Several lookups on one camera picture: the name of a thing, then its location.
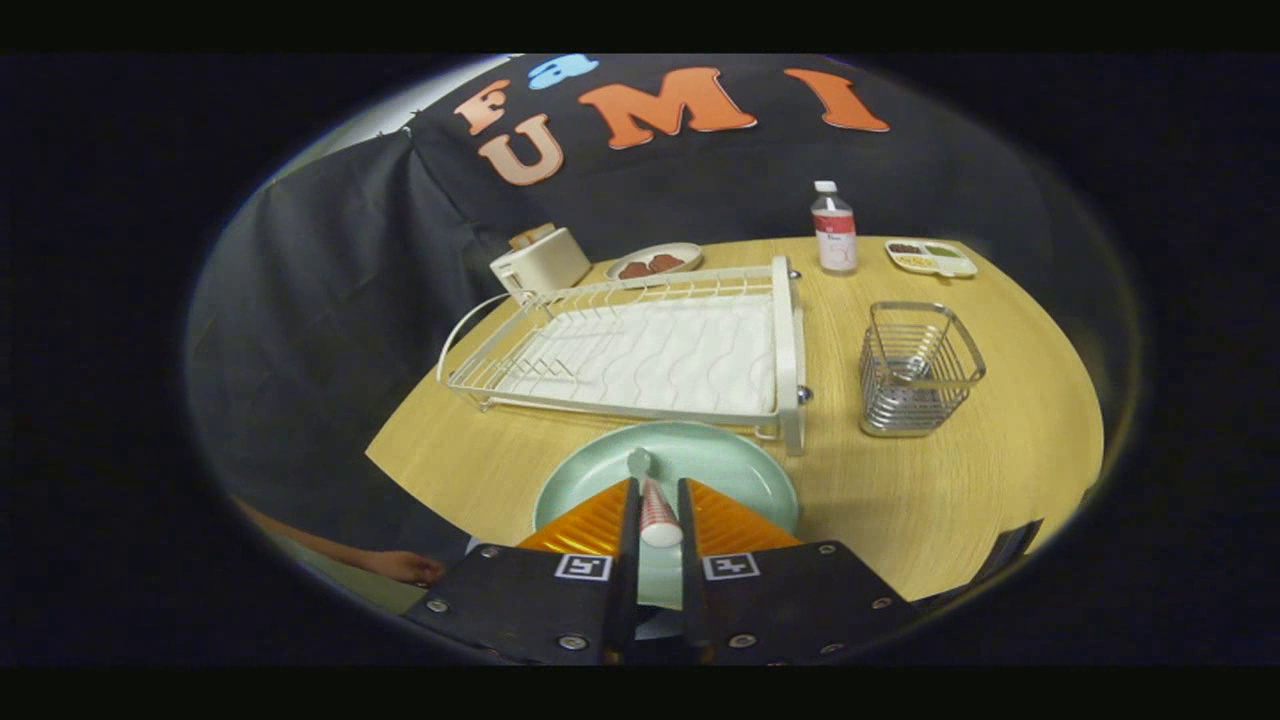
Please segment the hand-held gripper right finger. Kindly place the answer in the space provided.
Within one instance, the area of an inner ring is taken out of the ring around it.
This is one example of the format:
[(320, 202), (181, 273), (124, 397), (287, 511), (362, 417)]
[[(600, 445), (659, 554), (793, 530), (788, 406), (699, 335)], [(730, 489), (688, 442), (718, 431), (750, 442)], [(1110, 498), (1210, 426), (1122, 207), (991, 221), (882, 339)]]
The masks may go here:
[(845, 544), (801, 542), (708, 484), (678, 480), (678, 518), (684, 641), (695, 664), (833, 664), (919, 619)]

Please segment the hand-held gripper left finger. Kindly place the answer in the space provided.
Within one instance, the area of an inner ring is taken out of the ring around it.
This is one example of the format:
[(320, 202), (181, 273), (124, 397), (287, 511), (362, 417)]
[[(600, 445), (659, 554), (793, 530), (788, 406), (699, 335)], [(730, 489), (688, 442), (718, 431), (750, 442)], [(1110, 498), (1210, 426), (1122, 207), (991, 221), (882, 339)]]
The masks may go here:
[(485, 664), (621, 664), (637, 626), (640, 495), (631, 478), (616, 489), (613, 551), (480, 544), (402, 618)]

